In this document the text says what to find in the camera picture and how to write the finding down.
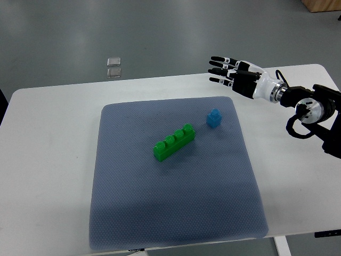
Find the robotic arm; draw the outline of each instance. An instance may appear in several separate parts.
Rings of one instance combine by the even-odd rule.
[[[295,115],[286,126],[288,133],[299,139],[316,135],[323,140],[325,153],[341,158],[340,92],[318,84],[313,86],[314,91],[301,86],[290,87],[279,70],[276,70],[275,79],[265,69],[247,61],[222,57],[211,59],[209,63],[215,67],[208,72],[223,78],[211,77],[210,81],[232,87],[233,91],[250,99],[263,98],[272,103],[279,102],[286,108],[295,108]],[[330,118],[335,110],[338,114],[330,130],[318,124]],[[298,134],[293,128],[296,120],[300,120],[310,133]]]

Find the green lego brick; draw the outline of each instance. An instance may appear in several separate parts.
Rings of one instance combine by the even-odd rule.
[[[159,141],[153,149],[156,159],[160,162],[178,151],[183,146],[194,140],[196,132],[191,124],[185,124],[181,130],[176,130],[173,135],[167,136],[164,141]]]

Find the toy building block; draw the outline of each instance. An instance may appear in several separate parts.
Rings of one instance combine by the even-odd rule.
[[[222,115],[218,109],[212,109],[211,113],[207,115],[206,123],[212,128],[216,128],[221,124]]]
[[[178,151],[183,146],[194,140],[196,132],[191,124],[185,124],[181,130],[176,130],[173,135],[167,136],[164,141],[159,141],[153,149],[156,159],[160,162]]]

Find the foam pad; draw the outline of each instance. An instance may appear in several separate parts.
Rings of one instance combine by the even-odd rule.
[[[207,114],[220,110],[221,125]],[[156,142],[191,123],[196,138],[159,162]],[[268,227],[228,97],[127,102],[103,108],[90,247],[131,250],[261,238]]]

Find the gray floor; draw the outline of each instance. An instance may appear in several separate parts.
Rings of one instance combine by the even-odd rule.
[[[299,0],[0,0],[0,88],[205,73],[212,55],[261,67],[318,63],[341,88],[341,12],[309,13]],[[341,238],[289,236],[296,255],[341,255]],[[272,239],[199,245],[157,255],[277,255]]]

